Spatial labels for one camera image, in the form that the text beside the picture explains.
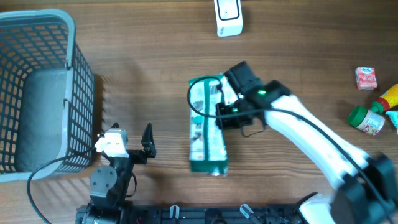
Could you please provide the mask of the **green 3M gloves package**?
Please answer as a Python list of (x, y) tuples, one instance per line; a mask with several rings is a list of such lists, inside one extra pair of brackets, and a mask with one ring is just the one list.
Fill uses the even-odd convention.
[(189, 81), (190, 109), (190, 170), (212, 176), (228, 175), (228, 152), (223, 131), (216, 119), (196, 113), (215, 115), (217, 103), (231, 104), (237, 100), (226, 77), (207, 75)]

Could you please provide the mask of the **green lid seasoning jar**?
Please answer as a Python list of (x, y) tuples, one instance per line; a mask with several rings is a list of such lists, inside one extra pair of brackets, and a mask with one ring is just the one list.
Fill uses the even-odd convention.
[(348, 124), (368, 135), (376, 135), (383, 128), (385, 118), (371, 110), (357, 106), (348, 117)]

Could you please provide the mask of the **red white small packet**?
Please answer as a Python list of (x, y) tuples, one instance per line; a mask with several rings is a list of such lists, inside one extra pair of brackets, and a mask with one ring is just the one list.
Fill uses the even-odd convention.
[(357, 89), (374, 90), (377, 88), (376, 72), (371, 67), (358, 67), (355, 70)]

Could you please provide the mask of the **red chili sauce bottle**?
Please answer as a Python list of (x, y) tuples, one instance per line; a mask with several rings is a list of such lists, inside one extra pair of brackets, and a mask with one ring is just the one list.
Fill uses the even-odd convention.
[(382, 114), (395, 106), (397, 106), (397, 84), (390, 87), (376, 101), (373, 101), (370, 110), (374, 113)]

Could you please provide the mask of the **mint wet wipes pack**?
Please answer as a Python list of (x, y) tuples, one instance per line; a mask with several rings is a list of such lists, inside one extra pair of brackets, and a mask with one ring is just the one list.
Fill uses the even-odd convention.
[(387, 111), (385, 114), (390, 118), (392, 124), (396, 128), (396, 133), (398, 134), (398, 111)]

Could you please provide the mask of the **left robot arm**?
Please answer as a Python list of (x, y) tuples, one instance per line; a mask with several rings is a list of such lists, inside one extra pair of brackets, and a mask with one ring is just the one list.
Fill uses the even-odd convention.
[(157, 151), (153, 138), (153, 127), (149, 123), (141, 139), (141, 150), (128, 150), (127, 132), (114, 123), (106, 132), (98, 135), (96, 151), (109, 161), (106, 166), (96, 168), (90, 177), (90, 201), (76, 210), (76, 223), (122, 224), (142, 223), (134, 210), (132, 197), (127, 193), (131, 179), (136, 181), (133, 168), (155, 158)]

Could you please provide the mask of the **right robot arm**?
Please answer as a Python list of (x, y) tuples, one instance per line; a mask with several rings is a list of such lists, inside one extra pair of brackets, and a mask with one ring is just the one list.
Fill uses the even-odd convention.
[(242, 128), (258, 118), (293, 142), (323, 173), (335, 193), (315, 194), (298, 207), (306, 223), (382, 223), (397, 211), (392, 161), (376, 158), (339, 137), (309, 112), (281, 82), (264, 83), (242, 61), (223, 74), (237, 97), (216, 106), (223, 129)]

